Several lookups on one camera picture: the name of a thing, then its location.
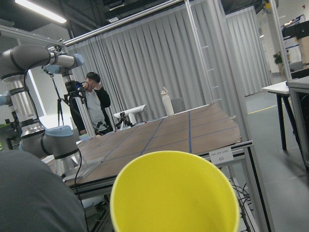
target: person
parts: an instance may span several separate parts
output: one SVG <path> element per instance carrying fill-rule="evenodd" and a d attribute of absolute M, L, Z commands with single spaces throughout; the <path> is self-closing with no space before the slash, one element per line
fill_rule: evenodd
<path fill-rule="evenodd" d="M 106 90 L 100 84 L 100 76 L 95 72 L 89 72 L 86 75 L 85 100 L 90 120 L 96 134 L 106 134 L 112 131 L 110 119 L 105 111 L 105 108 L 111 105 L 111 99 Z M 85 134 L 85 126 L 81 116 L 77 113 L 78 107 L 73 101 L 73 110 L 71 115 L 79 133 Z"/>
<path fill-rule="evenodd" d="M 0 176 L 0 231 L 87 231 L 77 196 L 36 156 L 0 152 Z"/>

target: black ceiling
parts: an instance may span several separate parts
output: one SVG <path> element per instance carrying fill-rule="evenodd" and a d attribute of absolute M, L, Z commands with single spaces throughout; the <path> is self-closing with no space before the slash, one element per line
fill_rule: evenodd
<path fill-rule="evenodd" d="M 164 0 L 30 0 L 46 9 L 64 16 L 68 21 L 61 25 L 67 28 L 71 37 L 76 37 L 110 22 L 108 19 L 122 19 L 143 11 Z M 262 0 L 221 0 L 225 13 L 229 14 L 254 5 L 258 11 Z M 14 0 L 0 1 L 0 24 L 33 31 L 49 23 L 55 23 L 39 14 L 16 4 Z"/>

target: yellow cup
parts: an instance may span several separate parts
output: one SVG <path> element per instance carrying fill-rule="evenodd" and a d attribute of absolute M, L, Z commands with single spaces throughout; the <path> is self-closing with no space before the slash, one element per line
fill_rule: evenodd
<path fill-rule="evenodd" d="M 159 151 L 128 163 L 112 187 L 116 232 L 237 232 L 239 204 L 225 175 L 203 158 Z"/>

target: table leg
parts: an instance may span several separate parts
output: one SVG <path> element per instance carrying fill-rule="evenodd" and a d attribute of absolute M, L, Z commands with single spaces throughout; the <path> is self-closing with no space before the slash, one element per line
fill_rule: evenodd
<path fill-rule="evenodd" d="M 290 103 L 289 103 L 289 99 L 288 99 L 287 96 L 283 96 L 282 98 L 283 98 L 283 102 L 284 102 L 286 111 L 288 113 L 288 116 L 289 116 L 289 119 L 290 119 L 290 122 L 291 122 L 291 125 L 292 125 L 292 128 L 293 128 L 293 133 L 294 133 L 296 141 L 298 143 L 298 147 L 299 147 L 299 149 L 301 151 L 300 142 L 299 142 L 299 136 L 298 136 L 298 131 L 297 131 L 297 126 L 296 126 L 296 122 L 295 122 L 293 111 L 292 111 Z"/>
<path fill-rule="evenodd" d="M 281 98 L 282 98 L 282 95 L 277 94 L 277 105 L 278 105 L 278 114 L 279 114 L 281 143 L 282 143 L 282 149 L 284 151 L 286 151 L 286 140 L 285 140 L 285 130 L 284 130 L 283 110 L 282 110 Z"/>

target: white label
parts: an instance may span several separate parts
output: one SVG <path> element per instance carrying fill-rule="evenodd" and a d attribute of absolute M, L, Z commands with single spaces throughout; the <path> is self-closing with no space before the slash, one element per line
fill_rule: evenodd
<path fill-rule="evenodd" d="M 232 149 L 230 146 L 211 151 L 209 153 L 213 164 L 223 163 L 234 160 Z"/>

